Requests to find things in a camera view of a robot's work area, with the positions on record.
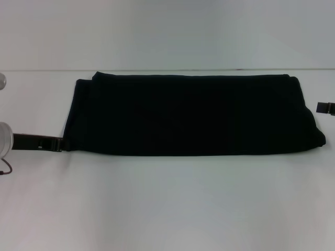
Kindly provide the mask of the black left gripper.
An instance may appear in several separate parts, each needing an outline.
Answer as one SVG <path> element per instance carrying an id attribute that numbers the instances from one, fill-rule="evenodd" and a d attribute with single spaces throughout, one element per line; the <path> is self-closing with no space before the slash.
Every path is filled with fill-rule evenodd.
<path id="1" fill-rule="evenodd" d="M 15 133 L 12 150 L 69 152 L 71 145 L 65 138 Z"/>

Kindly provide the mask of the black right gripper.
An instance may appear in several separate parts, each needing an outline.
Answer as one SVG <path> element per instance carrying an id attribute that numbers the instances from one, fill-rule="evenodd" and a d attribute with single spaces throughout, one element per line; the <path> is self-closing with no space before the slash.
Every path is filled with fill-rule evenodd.
<path id="1" fill-rule="evenodd" d="M 332 116 L 335 116 L 335 103 L 333 102 L 318 102 L 317 108 L 316 108 L 317 113 L 327 113 Z"/>

